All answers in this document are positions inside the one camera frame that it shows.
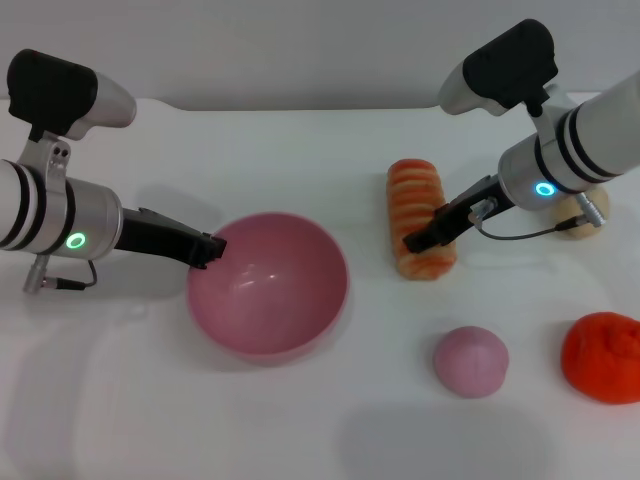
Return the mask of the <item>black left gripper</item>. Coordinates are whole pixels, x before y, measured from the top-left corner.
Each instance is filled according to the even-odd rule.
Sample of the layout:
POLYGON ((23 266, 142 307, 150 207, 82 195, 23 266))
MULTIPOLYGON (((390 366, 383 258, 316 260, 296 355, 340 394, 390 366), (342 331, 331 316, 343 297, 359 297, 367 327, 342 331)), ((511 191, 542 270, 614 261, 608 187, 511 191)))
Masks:
POLYGON ((118 249, 176 260, 192 268, 206 269, 220 259, 227 241, 199 232, 155 211, 124 209, 118 249))

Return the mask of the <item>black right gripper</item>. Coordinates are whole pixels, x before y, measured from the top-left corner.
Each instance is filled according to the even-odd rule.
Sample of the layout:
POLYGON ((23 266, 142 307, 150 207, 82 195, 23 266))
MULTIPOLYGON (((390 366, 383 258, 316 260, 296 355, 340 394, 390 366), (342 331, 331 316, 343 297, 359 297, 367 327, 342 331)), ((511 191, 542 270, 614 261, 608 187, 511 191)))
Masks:
POLYGON ((488 219, 514 207, 498 175, 485 176, 452 201, 440 207, 431 222, 406 235, 403 243, 413 254, 446 246, 474 226, 470 215, 488 219))

